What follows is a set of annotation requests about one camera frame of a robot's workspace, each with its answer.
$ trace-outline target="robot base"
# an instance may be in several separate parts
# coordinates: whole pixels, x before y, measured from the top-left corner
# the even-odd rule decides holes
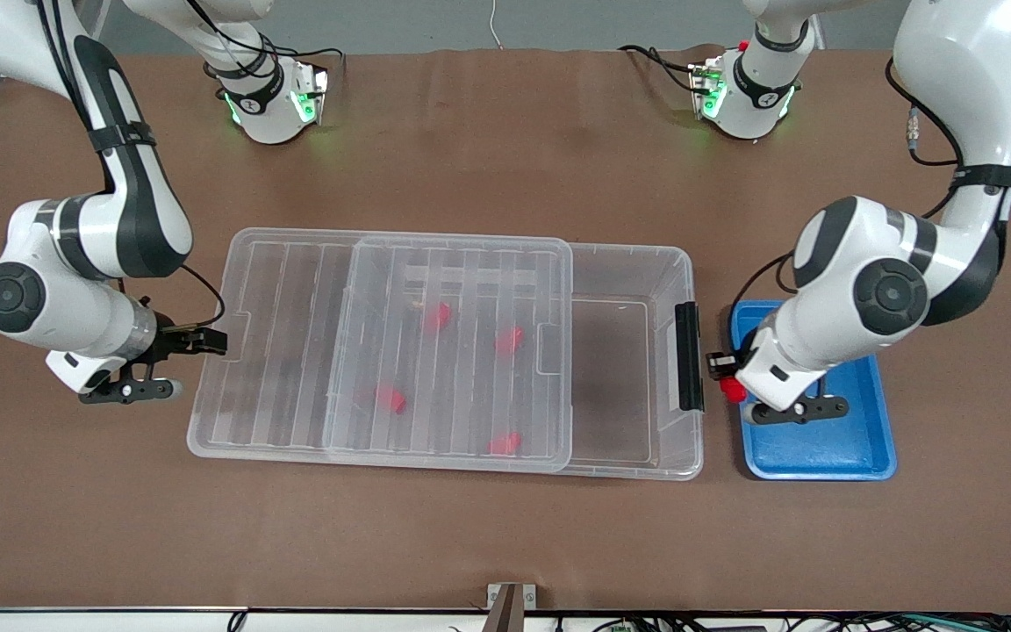
[[[706,96],[694,94],[694,109],[699,118],[710,120],[727,136],[743,140],[759,139],[769,133],[774,124],[787,115],[795,88],[792,87],[782,99],[775,96],[775,103],[769,108],[755,107],[750,97],[740,92],[730,79],[735,76],[735,60],[740,56],[739,50],[729,50],[721,57],[707,60],[705,67],[692,69],[695,72],[694,87],[709,90]]]

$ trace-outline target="metal bracket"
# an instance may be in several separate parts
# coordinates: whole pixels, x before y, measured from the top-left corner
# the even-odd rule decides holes
[[[486,585],[489,615],[482,632],[523,632],[525,611],[537,608],[534,583],[490,583]]]
[[[497,601],[497,596],[501,594],[502,585],[511,583],[518,585],[519,589],[522,589],[522,594],[519,597],[521,597],[522,604],[525,605],[525,609],[537,609],[537,584],[514,582],[490,583],[486,585],[486,608],[492,609],[494,607],[494,602]]]
[[[688,65],[688,87],[709,91],[709,95],[692,92],[697,120],[705,118],[706,112],[715,118],[718,101],[722,100],[722,92],[726,89],[722,75],[723,57],[711,57],[704,64]]]
[[[755,425],[804,424],[818,420],[835,420],[846,416],[848,412],[849,401],[843,396],[803,395],[788,411],[782,413],[762,402],[748,404],[743,417]]]

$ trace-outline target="blue tray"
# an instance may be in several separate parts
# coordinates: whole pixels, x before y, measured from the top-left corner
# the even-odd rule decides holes
[[[782,300],[743,300],[735,307],[731,339],[758,327]],[[826,376],[826,392],[849,401],[849,414],[808,424],[743,427],[743,455],[751,473],[777,480],[887,480],[895,474],[895,445],[876,356],[840,365]],[[817,387],[811,387],[817,395]],[[748,396],[747,402],[753,401]]]

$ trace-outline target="black cable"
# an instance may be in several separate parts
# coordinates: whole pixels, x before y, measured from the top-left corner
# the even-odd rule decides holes
[[[194,279],[201,281],[201,285],[204,285],[204,287],[209,288],[209,291],[213,292],[213,298],[216,299],[216,313],[214,313],[212,319],[208,321],[199,321],[196,323],[190,323],[186,325],[174,325],[173,328],[165,328],[164,330],[162,330],[163,332],[179,332],[185,330],[196,330],[197,328],[208,328],[209,325],[216,323],[216,321],[220,321],[222,317],[224,317],[224,298],[223,296],[221,296],[221,292],[216,291],[216,287],[213,287],[212,283],[209,283],[209,281],[205,280],[204,276],[199,275],[196,269],[190,268],[189,265],[186,264],[182,264],[182,269],[185,269],[185,271],[189,272],[189,274],[192,275]]]
[[[237,39],[234,39],[233,36],[229,36],[227,32],[224,32],[219,27],[217,27],[216,23],[213,23],[213,20],[211,19],[211,17],[209,17],[209,13],[205,12],[205,10],[201,8],[201,4],[197,3],[197,0],[185,0],[185,3],[188,4],[189,7],[193,9],[193,12],[197,13],[197,16],[201,17],[201,21],[203,21],[205,24],[208,24],[209,28],[213,29],[213,31],[217,35],[223,36],[224,39],[228,39],[233,43],[236,43],[237,47],[241,47],[242,49],[248,49],[249,51],[255,53],[268,53],[271,56],[307,57],[307,56],[321,56],[325,53],[337,53],[338,56],[341,57],[342,59],[345,59],[346,57],[346,54],[342,53],[340,49],[334,49],[334,48],[300,52],[297,49],[292,49],[290,47],[280,47],[280,44],[273,43],[272,40],[266,38],[266,36],[264,35],[261,35],[261,40],[264,43],[267,43],[269,49],[265,49],[263,47],[260,49],[257,49],[256,47],[250,47],[250,44],[248,43],[243,43],[243,41],[238,41]]]
[[[238,611],[234,612],[233,616],[228,617],[228,627],[224,629],[225,632],[241,632],[241,628],[244,628],[244,622],[249,620],[249,611]]]
[[[677,75],[673,75],[673,71],[675,70],[678,72],[684,72],[686,73],[686,75],[687,73],[690,73],[690,71],[686,67],[682,67],[682,65],[680,64],[676,64],[670,62],[669,60],[663,59],[662,54],[658,53],[657,49],[653,47],[650,47],[649,49],[643,49],[642,47],[638,47],[638,44],[627,43],[626,47],[619,47],[619,51],[625,51],[628,53],[642,53],[642,55],[645,56],[647,60],[654,62],[654,64],[659,65],[659,67],[662,67],[662,70],[665,71],[665,75],[669,76],[669,79],[673,80],[673,83],[676,83],[677,85],[679,85],[679,87],[687,90],[688,92],[695,93],[695,95],[707,95],[709,93],[709,91],[704,88],[692,87],[692,85],[684,83],[684,81],[682,81],[680,77],[678,77]]]
[[[892,76],[892,67],[894,67],[894,65],[895,65],[895,57],[889,57],[888,64],[886,65],[886,67],[884,67],[884,79],[888,80],[888,85],[891,85],[892,90],[895,90],[895,92],[898,93],[899,96],[903,96],[904,99],[908,101],[908,103],[911,103],[912,105],[914,105],[916,109],[923,112],[923,115],[929,118],[931,123],[934,123],[934,126],[938,127],[939,131],[942,132],[942,136],[946,138],[946,142],[950,144],[950,149],[954,150],[954,161],[952,163],[947,161],[934,163],[932,161],[920,160],[919,157],[909,148],[908,151],[911,153],[912,160],[919,162],[919,164],[927,164],[928,167],[939,167],[939,165],[943,164],[955,164],[955,165],[966,164],[966,159],[962,159],[961,149],[958,147],[958,141],[954,139],[954,133],[950,132],[950,128],[948,128],[946,124],[943,124],[942,120],[939,120],[938,116],[936,116],[934,112],[932,112],[930,108],[927,107],[927,105],[922,104],[922,101],[916,99],[916,97],[912,96],[910,92],[907,92],[907,90],[903,89],[902,85],[898,84],[895,81],[895,77]],[[933,208],[931,208],[927,212],[922,213],[921,215],[922,218],[929,219],[931,218],[931,216],[934,216],[935,213],[942,210],[942,207],[944,207],[946,203],[949,203],[950,197],[952,196],[954,196],[954,189],[952,188],[947,189],[946,195],[943,196],[942,199],[939,200],[939,202],[936,203]]]
[[[65,43],[65,33],[64,28],[61,28],[61,7],[57,1],[53,3],[54,20],[57,21],[57,39],[54,39],[53,25],[50,23],[49,12],[44,8],[44,0],[36,0],[36,14],[40,17],[41,30],[44,33],[44,42],[49,44],[50,56],[53,57],[53,64],[57,67],[57,74],[61,76],[61,83],[64,84],[65,92],[69,93],[69,101],[73,104],[73,109],[76,109],[77,116],[84,122],[85,125],[89,124],[88,112],[84,110],[84,102],[80,97],[79,85],[77,85],[76,76],[72,76],[71,67],[68,64],[68,60],[64,58],[68,56],[67,43]],[[57,48],[57,43],[61,43],[62,49]]]
[[[923,167],[950,167],[950,165],[958,164],[955,160],[927,160],[923,157],[919,157],[919,153],[915,152],[914,149],[908,148],[908,153],[911,156],[911,160],[916,161],[916,163],[923,165]]]
[[[621,624],[623,621],[625,620],[615,619],[614,621],[607,621],[607,623],[601,623],[599,624],[598,628],[592,629],[592,631],[590,632],[603,632],[604,629],[614,628],[616,625]]]
[[[946,205],[946,203],[950,201],[950,197],[952,196],[954,196],[954,189],[947,189],[946,195],[943,196],[942,199],[939,200],[938,203],[934,205],[934,207],[932,207],[930,210],[922,213],[922,215],[919,216],[922,216],[923,219],[930,219],[931,216],[934,216],[935,213],[942,210],[942,207],[944,207],[944,205]]]
[[[635,631],[662,632],[662,629],[658,628],[657,625],[654,625],[653,623],[650,623],[649,621],[642,619],[642,617],[640,616],[630,616],[627,617],[627,620],[630,621],[630,625],[631,627],[634,627]]]
[[[927,119],[930,119],[931,123],[934,123],[934,126],[938,127],[939,131],[942,132],[942,136],[946,138],[946,142],[950,144],[950,149],[954,150],[954,160],[952,161],[927,161],[920,159],[919,156],[915,154],[914,150],[909,149],[908,151],[910,152],[912,160],[915,160],[919,164],[926,164],[927,167],[942,167],[942,165],[962,164],[961,150],[958,148],[958,141],[954,139],[954,133],[950,132],[950,128],[948,128],[946,124],[943,124],[942,120],[940,120],[938,116],[936,116],[934,112],[927,107],[927,105],[924,105],[922,101],[916,99],[914,95],[911,95],[911,92],[907,92],[907,89],[904,89],[898,81],[895,81],[895,76],[892,75],[892,68],[894,67],[895,57],[889,57],[888,64],[884,65],[884,79],[888,80],[888,85],[891,85],[892,90],[895,90],[899,96],[903,96],[908,103],[911,103],[916,109],[923,112],[923,115],[926,116]]]
[[[795,252],[791,251],[790,255],[795,256]],[[792,288],[790,285],[787,285],[786,281],[783,281],[783,268],[787,267],[788,261],[790,261],[790,257],[779,261],[777,267],[774,268],[774,283],[778,284],[778,289],[782,289],[782,291],[790,293],[790,295],[794,295],[795,293],[798,293],[798,288]]]
[[[731,309],[728,310],[728,327],[729,328],[731,327],[731,322],[733,322],[735,320],[735,305],[739,304],[739,301],[742,300],[743,295],[745,295],[745,293],[747,293],[747,290],[751,288],[751,285],[755,284],[755,281],[759,280],[759,276],[762,276],[763,273],[766,273],[767,269],[771,269],[775,265],[778,265],[779,263],[784,263],[784,261],[787,261],[792,256],[795,256],[795,252],[794,251],[788,252],[787,255],[776,256],[776,257],[774,257],[774,259],[771,259],[770,261],[768,261],[768,263],[763,264],[762,268],[756,269],[754,275],[751,275],[750,277],[748,277],[747,282],[743,284],[743,287],[739,288],[739,293],[737,293],[737,295],[735,295],[735,299],[733,301],[731,301]],[[738,341],[731,341],[731,351],[733,351],[733,353],[739,353],[739,344],[738,344]],[[697,629],[696,627],[694,627],[694,625],[690,625],[688,623],[684,622],[683,620],[678,620],[678,621],[681,621],[681,623],[685,623],[691,628]]]
[[[61,21],[61,3],[54,0],[53,3],[53,23],[57,25],[57,40],[61,43],[61,56],[64,57],[65,75],[69,77],[69,90],[73,96],[73,105],[77,107],[77,114],[80,115],[84,127],[92,129],[92,121],[89,119],[88,110],[84,108],[84,95],[81,91],[81,84],[77,81],[77,72],[73,69],[72,56],[69,54],[69,43],[65,40],[65,27]]]

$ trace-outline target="black strap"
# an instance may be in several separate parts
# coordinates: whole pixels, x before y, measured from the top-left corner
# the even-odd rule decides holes
[[[221,70],[219,68],[211,67],[209,62],[205,62],[202,70],[205,71],[205,75],[213,77],[213,79],[244,79],[245,77],[252,77],[255,75],[257,70],[260,70],[260,67],[264,65],[264,60],[266,59],[268,59],[268,52],[264,49],[260,49],[260,54],[256,56],[256,60],[253,60],[252,63],[246,65],[246,67]]]
[[[761,32],[759,32],[758,28],[755,28],[755,40],[767,51],[773,51],[774,53],[794,53],[802,47],[803,41],[806,41],[806,33],[808,32],[810,32],[810,20],[806,20],[802,23],[802,33],[800,33],[798,39],[795,39],[794,41],[779,43],[779,41],[767,39]]]
[[[1011,167],[1004,164],[972,164],[954,169],[950,188],[957,189],[971,185],[1011,189]]]
[[[232,90],[224,90],[224,93],[228,95],[229,101],[234,105],[241,108],[241,111],[257,115],[257,113],[264,113],[268,108],[268,103],[272,103],[272,99],[280,93],[281,89],[283,89],[283,67],[277,63],[276,74],[260,90],[250,92],[248,95],[242,95],[242,93]]]
[[[735,87],[751,99],[751,105],[761,110],[773,108],[790,92],[791,88],[795,87],[795,81],[779,88],[769,88],[761,83],[756,83],[754,79],[747,76],[746,71],[743,71],[743,56],[735,60],[731,75],[735,77]]]
[[[109,127],[92,129],[88,132],[88,138],[92,141],[92,149],[96,153],[104,150],[122,148],[124,145],[154,145],[154,132],[151,125],[142,120],[132,120],[131,123],[112,124]]]

